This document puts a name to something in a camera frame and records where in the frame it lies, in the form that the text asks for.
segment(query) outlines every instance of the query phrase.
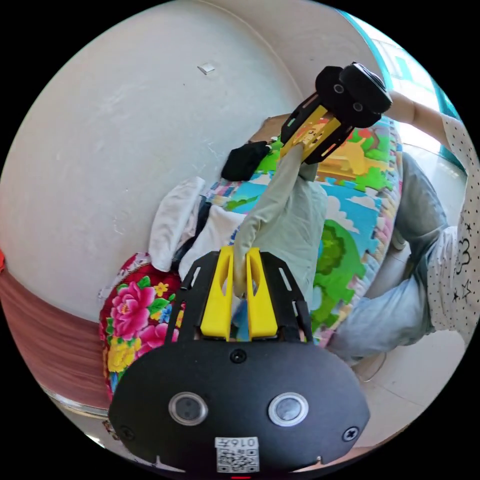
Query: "foam puzzle mat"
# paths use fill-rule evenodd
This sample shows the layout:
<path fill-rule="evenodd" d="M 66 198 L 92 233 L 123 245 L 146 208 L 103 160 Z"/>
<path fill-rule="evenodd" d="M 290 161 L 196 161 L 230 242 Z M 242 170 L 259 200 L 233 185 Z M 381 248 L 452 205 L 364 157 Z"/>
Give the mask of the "foam puzzle mat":
<path fill-rule="evenodd" d="M 321 129 L 326 122 L 307 128 Z M 247 214 L 272 179 L 282 145 L 281 138 L 271 144 L 249 181 L 216 182 L 207 199 Z M 370 128 L 354 129 L 318 164 L 316 181 L 328 195 L 328 206 L 313 283 L 311 317 L 317 343 L 326 344 L 375 279 L 392 238 L 402 178 L 402 142 L 386 117 Z M 244 333 L 237 339 L 247 340 L 245 328 L 239 327 Z"/>

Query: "yellow bracket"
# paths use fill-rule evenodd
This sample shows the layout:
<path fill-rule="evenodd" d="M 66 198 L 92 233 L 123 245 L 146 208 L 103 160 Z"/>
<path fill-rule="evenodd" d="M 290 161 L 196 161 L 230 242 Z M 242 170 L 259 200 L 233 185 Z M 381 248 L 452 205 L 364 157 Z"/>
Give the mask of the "yellow bracket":
<path fill-rule="evenodd" d="M 226 280 L 226 292 L 223 286 Z M 224 246 L 216 264 L 200 330 L 206 337 L 230 340 L 234 280 L 234 248 Z"/>
<path fill-rule="evenodd" d="M 258 248 L 251 248 L 246 254 L 246 300 L 250 341 L 277 335 L 277 320 Z"/>
<path fill-rule="evenodd" d="M 332 117 L 328 123 L 319 124 L 320 120 L 325 117 L 327 109 L 320 105 L 297 129 L 291 138 L 280 149 L 280 158 L 285 156 L 291 148 L 300 143 L 304 144 L 302 161 L 304 162 L 309 155 L 327 138 L 329 137 L 341 123 Z M 303 127 L 311 126 L 302 135 L 297 132 Z"/>

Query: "tiled floor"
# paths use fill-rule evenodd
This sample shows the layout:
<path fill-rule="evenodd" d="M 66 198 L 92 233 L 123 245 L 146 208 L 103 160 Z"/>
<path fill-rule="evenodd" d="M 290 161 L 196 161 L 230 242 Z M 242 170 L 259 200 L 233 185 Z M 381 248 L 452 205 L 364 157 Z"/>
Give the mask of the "tiled floor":
<path fill-rule="evenodd" d="M 457 223 L 465 192 L 465 174 L 456 166 L 422 148 L 404 145 L 426 173 L 445 209 L 448 222 Z M 410 249 L 390 249 L 367 292 L 374 298 L 400 283 Z M 356 447 L 373 446 L 415 420 L 440 393 L 457 368 L 464 343 L 456 332 L 441 331 L 415 345 L 398 347 L 383 356 L 364 361 L 357 374 L 370 406 L 371 420 Z"/>

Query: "polka dot shirt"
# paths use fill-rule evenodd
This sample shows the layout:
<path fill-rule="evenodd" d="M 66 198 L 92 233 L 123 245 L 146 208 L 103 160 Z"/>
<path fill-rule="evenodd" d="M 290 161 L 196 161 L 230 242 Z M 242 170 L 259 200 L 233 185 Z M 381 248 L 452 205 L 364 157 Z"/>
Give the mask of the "polka dot shirt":
<path fill-rule="evenodd" d="M 468 345 L 480 316 L 480 161 L 463 123 L 444 117 L 443 127 L 468 177 L 458 226 L 440 234 L 430 258 L 428 303 L 433 326 Z"/>

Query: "pink peony print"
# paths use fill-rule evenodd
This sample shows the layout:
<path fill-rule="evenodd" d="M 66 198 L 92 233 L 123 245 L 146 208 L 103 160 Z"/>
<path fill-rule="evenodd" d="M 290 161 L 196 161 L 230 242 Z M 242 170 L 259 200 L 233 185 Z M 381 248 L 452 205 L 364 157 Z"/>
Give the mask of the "pink peony print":
<path fill-rule="evenodd" d="M 168 327 L 168 323 L 159 323 L 158 325 L 149 325 L 144 328 L 138 335 L 141 340 L 141 347 L 136 353 L 137 358 L 140 358 L 150 350 L 161 347 L 165 343 Z M 179 330 L 178 328 L 175 328 L 173 331 L 172 342 L 176 342 L 178 337 Z"/>
<path fill-rule="evenodd" d="M 113 299 L 111 316 L 113 335 L 131 340 L 142 328 L 148 325 L 150 311 L 148 306 L 154 301 L 155 289 L 151 286 L 140 289 L 131 281 L 130 285 L 119 290 Z"/>

